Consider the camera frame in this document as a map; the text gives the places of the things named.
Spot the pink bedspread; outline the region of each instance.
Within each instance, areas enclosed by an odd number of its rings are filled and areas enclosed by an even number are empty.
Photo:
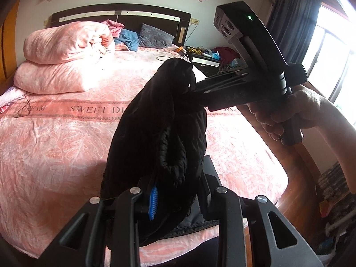
[[[177,55],[116,52],[115,74],[98,88],[29,95],[29,102],[15,102],[0,115],[0,233],[10,244],[38,257],[77,210],[99,195],[122,113],[161,65],[156,58]],[[279,199],[287,175],[236,108],[208,112],[206,137],[206,154],[223,185],[247,198]],[[141,264],[165,262],[217,235],[218,226],[157,241],[140,248]]]

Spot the window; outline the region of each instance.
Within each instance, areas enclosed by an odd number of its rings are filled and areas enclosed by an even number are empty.
[[[356,30],[347,19],[321,6],[302,62],[308,81],[356,126]]]

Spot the black handle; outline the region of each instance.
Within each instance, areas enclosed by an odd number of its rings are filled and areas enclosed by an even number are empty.
[[[282,125],[284,132],[281,136],[281,142],[285,146],[293,146],[303,141],[298,115],[294,115],[292,118],[283,122]]]

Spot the wooden bed frame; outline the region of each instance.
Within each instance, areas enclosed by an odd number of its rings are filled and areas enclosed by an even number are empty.
[[[97,4],[54,13],[50,27],[73,21],[102,22],[110,19],[124,24],[125,29],[139,33],[142,23],[145,23],[173,35],[173,44],[183,46],[191,16],[190,13],[151,5]]]

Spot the dark blue curtain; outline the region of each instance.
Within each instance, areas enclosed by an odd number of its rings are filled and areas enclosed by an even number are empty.
[[[267,29],[287,62],[302,63],[322,0],[276,0]]]

